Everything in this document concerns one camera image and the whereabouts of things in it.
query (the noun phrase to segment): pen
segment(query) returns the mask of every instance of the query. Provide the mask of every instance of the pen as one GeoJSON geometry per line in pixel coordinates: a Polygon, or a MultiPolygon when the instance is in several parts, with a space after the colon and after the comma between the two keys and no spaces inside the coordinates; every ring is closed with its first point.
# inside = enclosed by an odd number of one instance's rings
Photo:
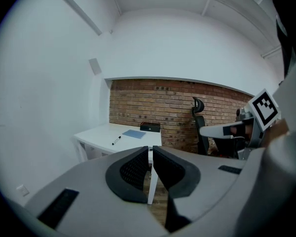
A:
{"type": "Polygon", "coordinates": [[[113,143],[112,145],[115,145],[117,143],[117,141],[119,141],[119,139],[121,138],[121,136],[119,136],[113,143]]]}

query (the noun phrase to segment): black panel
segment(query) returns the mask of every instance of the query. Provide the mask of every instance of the black panel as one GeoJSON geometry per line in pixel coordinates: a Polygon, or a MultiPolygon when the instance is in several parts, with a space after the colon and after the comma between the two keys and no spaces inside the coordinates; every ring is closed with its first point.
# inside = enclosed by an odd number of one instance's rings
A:
{"type": "Polygon", "coordinates": [[[230,167],[230,166],[226,166],[226,165],[222,165],[218,169],[226,171],[226,172],[230,172],[233,174],[237,174],[237,175],[239,175],[242,170],[241,168],[235,168],[235,167],[230,167]]]}
{"type": "Polygon", "coordinates": [[[157,146],[153,147],[153,167],[169,191],[165,228],[174,232],[190,221],[177,213],[173,199],[189,196],[199,183],[201,173],[194,164],[157,146]]]}
{"type": "Polygon", "coordinates": [[[234,158],[234,148],[237,139],[217,139],[214,138],[219,155],[234,158]]]}
{"type": "Polygon", "coordinates": [[[38,219],[50,228],[55,229],[78,194],[78,191],[64,189],[43,213],[38,216],[38,219]]]}
{"type": "Polygon", "coordinates": [[[105,179],[108,187],[124,201],[147,203],[143,187],[148,168],[148,147],[142,147],[108,167],[105,179]]]}
{"type": "Polygon", "coordinates": [[[208,137],[201,136],[199,133],[199,129],[205,126],[205,120],[203,116],[195,116],[195,125],[198,136],[197,150],[199,155],[207,155],[207,151],[209,148],[208,137]]]}
{"type": "Polygon", "coordinates": [[[223,135],[224,135],[224,136],[231,135],[231,132],[230,132],[230,126],[224,126],[224,127],[222,128],[222,132],[223,132],[223,135]]]}
{"type": "Polygon", "coordinates": [[[148,154],[143,152],[125,163],[119,171],[126,183],[142,191],[144,189],[144,179],[147,170],[148,154]]]}

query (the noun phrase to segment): blue notebook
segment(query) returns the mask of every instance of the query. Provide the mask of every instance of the blue notebook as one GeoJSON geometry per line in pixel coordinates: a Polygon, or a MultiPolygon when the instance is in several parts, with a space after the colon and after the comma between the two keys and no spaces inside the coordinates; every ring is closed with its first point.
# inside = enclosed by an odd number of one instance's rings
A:
{"type": "Polygon", "coordinates": [[[134,130],[128,130],[124,133],[122,133],[123,135],[129,136],[129,137],[133,137],[136,139],[141,139],[146,133],[145,132],[139,132],[139,131],[134,131],[134,130]]]}

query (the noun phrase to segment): white wall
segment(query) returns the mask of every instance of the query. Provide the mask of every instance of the white wall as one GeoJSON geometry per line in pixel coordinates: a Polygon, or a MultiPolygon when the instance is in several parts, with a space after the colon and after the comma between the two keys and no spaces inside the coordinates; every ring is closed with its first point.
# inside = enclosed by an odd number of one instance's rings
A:
{"type": "Polygon", "coordinates": [[[278,87],[274,70],[255,46],[228,26],[181,10],[131,11],[118,20],[106,79],[177,78],[222,85],[256,95],[278,87]]]}
{"type": "Polygon", "coordinates": [[[266,62],[273,66],[274,71],[277,75],[279,81],[284,80],[284,61],[283,61],[283,54],[282,50],[278,50],[272,55],[265,58],[266,62]]]}
{"type": "MultiPolygon", "coordinates": [[[[171,8],[202,14],[207,0],[118,0],[122,11],[171,8]]],[[[276,24],[253,0],[211,0],[206,16],[235,29],[265,54],[279,45],[276,24]]]]}
{"type": "Polygon", "coordinates": [[[78,163],[70,138],[90,129],[105,38],[63,0],[18,0],[0,28],[0,188],[24,205],[78,163]],[[16,187],[30,191],[22,197],[16,187]]]}
{"type": "Polygon", "coordinates": [[[102,31],[113,28],[119,13],[114,0],[74,0],[102,31]]]}
{"type": "Polygon", "coordinates": [[[101,124],[109,123],[111,80],[105,80],[103,78],[102,69],[97,58],[91,59],[89,62],[95,74],[89,91],[89,123],[92,127],[96,127],[101,124]]]}

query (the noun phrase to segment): desk leg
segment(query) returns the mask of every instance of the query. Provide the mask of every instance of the desk leg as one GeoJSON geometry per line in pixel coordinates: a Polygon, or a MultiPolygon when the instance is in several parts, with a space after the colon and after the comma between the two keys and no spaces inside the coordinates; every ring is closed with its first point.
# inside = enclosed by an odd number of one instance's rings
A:
{"type": "Polygon", "coordinates": [[[157,172],[154,170],[153,164],[151,167],[151,181],[150,181],[150,188],[149,188],[149,195],[148,195],[148,204],[152,204],[154,192],[156,191],[158,181],[157,172]]]}
{"type": "Polygon", "coordinates": [[[76,154],[77,154],[77,157],[78,157],[78,161],[79,162],[87,161],[88,160],[87,153],[83,149],[83,147],[81,146],[80,141],[78,141],[75,138],[72,138],[71,141],[72,141],[72,143],[74,145],[74,149],[76,151],[76,154]]]}
{"type": "Polygon", "coordinates": [[[101,150],[97,148],[92,148],[90,145],[84,144],[84,149],[85,149],[85,152],[87,153],[88,159],[95,159],[95,158],[102,157],[101,150]]]}

